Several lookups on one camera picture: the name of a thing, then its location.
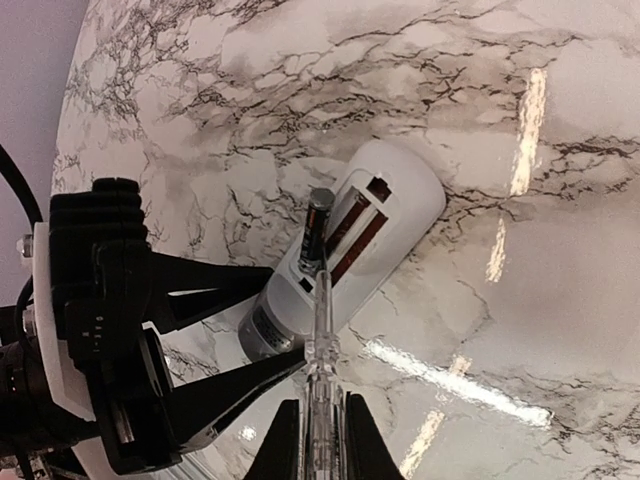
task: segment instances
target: marble veining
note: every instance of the marble veining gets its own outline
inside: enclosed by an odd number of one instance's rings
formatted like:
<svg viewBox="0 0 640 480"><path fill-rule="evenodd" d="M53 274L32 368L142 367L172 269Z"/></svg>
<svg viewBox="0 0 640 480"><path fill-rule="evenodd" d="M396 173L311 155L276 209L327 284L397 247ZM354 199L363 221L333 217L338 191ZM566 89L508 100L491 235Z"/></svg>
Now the marble veining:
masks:
<svg viewBox="0 0 640 480"><path fill-rule="evenodd" d="M341 332L394 460L420 480L637 478L638 45L631 0L93 0L53 190L133 178L157 250L275 265L361 144L412 148L446 211ZM166 336L177 383L247 362L247 308ZM243 477L302 385L196 454L211 478Z"/></svg>

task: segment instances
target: clear plastic rod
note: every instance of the clear plastic rod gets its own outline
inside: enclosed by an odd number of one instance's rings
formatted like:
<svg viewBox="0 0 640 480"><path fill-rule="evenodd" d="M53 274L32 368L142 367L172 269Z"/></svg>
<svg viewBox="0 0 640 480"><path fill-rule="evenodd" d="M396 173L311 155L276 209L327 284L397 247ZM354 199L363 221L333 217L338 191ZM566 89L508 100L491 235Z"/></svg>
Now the clear plastic rod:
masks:
<svg viewBox="0 0 640 480"><path fill-rule="evenodd" d="M307 408L304 480L340 480L342 390L336 363L340 344L333 332L331 275L316 276L315 326L305 343Z"/></svg>

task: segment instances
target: screw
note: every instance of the screw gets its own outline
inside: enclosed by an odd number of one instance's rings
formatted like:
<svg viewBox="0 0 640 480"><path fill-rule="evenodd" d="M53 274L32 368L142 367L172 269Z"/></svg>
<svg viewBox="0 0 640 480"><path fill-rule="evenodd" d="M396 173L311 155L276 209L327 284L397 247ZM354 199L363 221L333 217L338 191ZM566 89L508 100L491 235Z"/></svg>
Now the screw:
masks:
<svg viewBox="0 0 640 480"><path fill-rule="evenodd" d="M18 251L23 258L33 257L33 235L28 233L18 240Z"/></svg>

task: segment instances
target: aa battery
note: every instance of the aa battery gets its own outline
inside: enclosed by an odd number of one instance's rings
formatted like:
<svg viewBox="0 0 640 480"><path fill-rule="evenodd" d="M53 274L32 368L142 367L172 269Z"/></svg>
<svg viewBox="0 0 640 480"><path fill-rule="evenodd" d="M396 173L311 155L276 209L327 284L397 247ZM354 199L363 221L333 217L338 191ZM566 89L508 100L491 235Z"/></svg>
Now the aa battery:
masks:
<svg viewBox="0 0 640 480"><path fill-rule="evenodd" d="M298 260L300 271L307 275L315 275L323 264L325 234L335 199L328 188L314 188L309 195L307 220Z"/></svg>

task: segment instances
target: wall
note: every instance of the wall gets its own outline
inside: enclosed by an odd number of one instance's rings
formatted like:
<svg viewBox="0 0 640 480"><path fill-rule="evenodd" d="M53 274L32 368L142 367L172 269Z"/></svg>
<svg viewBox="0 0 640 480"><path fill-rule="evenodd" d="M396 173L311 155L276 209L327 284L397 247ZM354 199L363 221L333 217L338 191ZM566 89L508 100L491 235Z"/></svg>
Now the wall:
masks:
<svg viewBox="0 0 640 480"><path fill-rule="evenodd" d="M58 117L88 0L0 2L0 142L47 215ZM27 272L15 250L26 217L0 179L0 305L14 304Z"/></svg>

